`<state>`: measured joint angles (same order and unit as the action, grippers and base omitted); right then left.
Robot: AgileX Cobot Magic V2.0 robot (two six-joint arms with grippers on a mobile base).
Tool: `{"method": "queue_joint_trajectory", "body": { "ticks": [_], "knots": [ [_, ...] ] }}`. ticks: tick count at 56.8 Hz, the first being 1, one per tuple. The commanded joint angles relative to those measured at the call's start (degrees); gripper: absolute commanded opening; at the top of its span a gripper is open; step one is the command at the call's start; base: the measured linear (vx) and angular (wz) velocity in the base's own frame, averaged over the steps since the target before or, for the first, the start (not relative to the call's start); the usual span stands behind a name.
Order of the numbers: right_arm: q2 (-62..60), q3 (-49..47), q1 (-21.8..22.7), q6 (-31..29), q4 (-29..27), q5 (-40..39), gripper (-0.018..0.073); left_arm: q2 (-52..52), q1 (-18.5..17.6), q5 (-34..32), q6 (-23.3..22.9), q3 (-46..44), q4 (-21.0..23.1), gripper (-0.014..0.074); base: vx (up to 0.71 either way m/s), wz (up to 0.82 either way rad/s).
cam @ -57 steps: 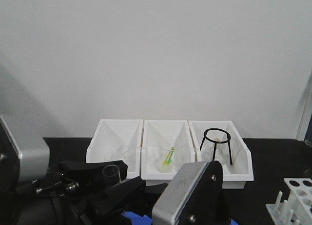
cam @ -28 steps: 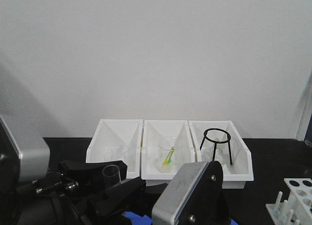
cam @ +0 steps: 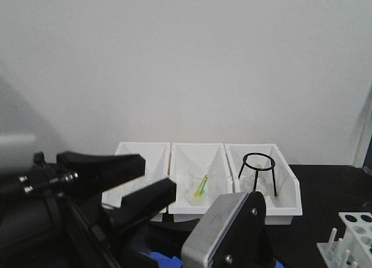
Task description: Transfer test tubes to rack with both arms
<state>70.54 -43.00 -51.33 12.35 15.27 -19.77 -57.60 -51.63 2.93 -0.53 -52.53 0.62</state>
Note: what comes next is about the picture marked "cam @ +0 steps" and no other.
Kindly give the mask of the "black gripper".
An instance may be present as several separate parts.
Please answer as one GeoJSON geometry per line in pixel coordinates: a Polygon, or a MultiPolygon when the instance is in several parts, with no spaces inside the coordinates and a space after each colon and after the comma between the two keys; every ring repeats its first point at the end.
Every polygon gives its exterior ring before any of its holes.
{"type": "Polygon", "coordinates": [[[139,154],[34,155],[26,170],[1,174],[2,267],[156,267],[133,238],[176,200],[164,178],[102,207],[96,196],[145,174],[139,154]]]}

